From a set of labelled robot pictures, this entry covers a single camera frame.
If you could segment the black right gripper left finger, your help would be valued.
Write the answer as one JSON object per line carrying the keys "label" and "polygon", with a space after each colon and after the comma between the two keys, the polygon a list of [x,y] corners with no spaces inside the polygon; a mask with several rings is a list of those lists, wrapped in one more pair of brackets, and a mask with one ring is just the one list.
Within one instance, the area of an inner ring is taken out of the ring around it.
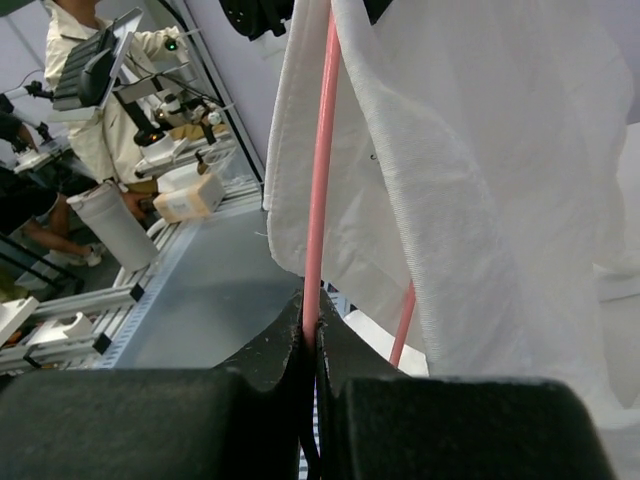
{"label": "black right gripper left finger", "polygon": [[1,394],[5,479],[294,479],[301,300],[207,369],[39,370]]}

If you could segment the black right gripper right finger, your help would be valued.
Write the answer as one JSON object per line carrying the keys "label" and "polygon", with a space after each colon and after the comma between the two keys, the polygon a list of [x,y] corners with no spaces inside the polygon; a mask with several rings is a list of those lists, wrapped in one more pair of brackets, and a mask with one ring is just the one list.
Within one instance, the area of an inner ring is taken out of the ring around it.
{"label": "black right gripper right finger", "polygon": [[362,340],[327,295],[316,334],[325,479],[611,479],[582,402],[546,379],[417,378]]}

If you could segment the white shirt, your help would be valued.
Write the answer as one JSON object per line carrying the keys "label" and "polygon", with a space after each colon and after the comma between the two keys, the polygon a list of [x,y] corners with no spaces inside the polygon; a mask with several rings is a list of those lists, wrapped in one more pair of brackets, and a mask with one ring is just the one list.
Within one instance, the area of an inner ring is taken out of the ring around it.
{"label": "white shirt", "polygon": [[567,383],[605,430],[593,266],[622,245],[617,159],[632,88],[585,1],[294,5],[268,149],[273,259],[302,274],[326,34],[342,50],[323,275],[429,370]]}

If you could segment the pink wire hanger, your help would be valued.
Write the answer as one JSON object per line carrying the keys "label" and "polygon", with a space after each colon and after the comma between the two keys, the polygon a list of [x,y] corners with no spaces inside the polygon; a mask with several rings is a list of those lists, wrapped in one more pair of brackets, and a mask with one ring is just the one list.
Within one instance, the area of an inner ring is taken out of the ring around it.
{"label": "pink wire hanger", "polygon": [[316,349],[317,323],[320,318],[325,219],[341,61],[338,30],[334,16],[329,14],[313,158],[302,307],[303,336],[310,352]]}

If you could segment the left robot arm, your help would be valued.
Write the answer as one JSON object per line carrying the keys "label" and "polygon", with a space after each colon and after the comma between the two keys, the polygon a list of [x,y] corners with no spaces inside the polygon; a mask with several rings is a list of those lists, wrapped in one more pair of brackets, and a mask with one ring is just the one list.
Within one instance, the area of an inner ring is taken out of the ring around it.
{"label": "left robot arm", "polygon": [[293,0],[220,0],[231,26],[249,41],[267,32],[275,37],[286,33],[285,22],[293,13]]}

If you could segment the cardboard box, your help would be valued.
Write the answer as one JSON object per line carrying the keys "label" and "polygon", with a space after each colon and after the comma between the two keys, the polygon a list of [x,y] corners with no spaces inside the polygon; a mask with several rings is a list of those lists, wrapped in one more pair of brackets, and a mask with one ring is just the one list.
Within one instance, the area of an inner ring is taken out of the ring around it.
{"label": "cardboard box", "polygon": [[161,193],[153,204],[160,216],[173,224],[213,215],[225,195],[220,178],[216,174],[205,174],[188,186]]}

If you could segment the white cylindrical bottle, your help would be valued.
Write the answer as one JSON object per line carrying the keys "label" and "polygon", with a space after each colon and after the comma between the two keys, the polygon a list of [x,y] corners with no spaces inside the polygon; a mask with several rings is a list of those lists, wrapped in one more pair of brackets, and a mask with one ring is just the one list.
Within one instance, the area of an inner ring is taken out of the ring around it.
{"label": "white cylindrical bottle", "polygon": [[148,267],[159,250],[130,212],[121,189],[106,182],[67,203],[127,272]]}

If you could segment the laptop on stand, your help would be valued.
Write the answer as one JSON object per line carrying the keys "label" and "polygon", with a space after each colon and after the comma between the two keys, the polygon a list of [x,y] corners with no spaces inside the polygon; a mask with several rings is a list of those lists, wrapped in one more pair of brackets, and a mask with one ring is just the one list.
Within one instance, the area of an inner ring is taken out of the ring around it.
{"label": "laptop on stand", "polygon": [[86,121],[105,107],[142,17],[142,10],[134,8],[91,34],[60,20],[50,24],[45,63],[45,79],[53,88],[49,121]]}

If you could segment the aluminium mounting rail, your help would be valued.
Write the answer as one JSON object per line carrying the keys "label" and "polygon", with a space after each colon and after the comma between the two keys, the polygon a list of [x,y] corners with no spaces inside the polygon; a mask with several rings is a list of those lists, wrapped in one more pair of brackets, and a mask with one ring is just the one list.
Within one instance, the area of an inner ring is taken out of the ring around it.
{"label": "aluminium mounting rail", "polygon": [[175,224],[157,220],[147,230],[156,258],[134,273],[120,270],[108,288],[41,303],[6,303],[14,311],[1,313],[1,373],[114,367],[203,226],[257,209],[260,197],[257,184],[235,180],[211,216]]}

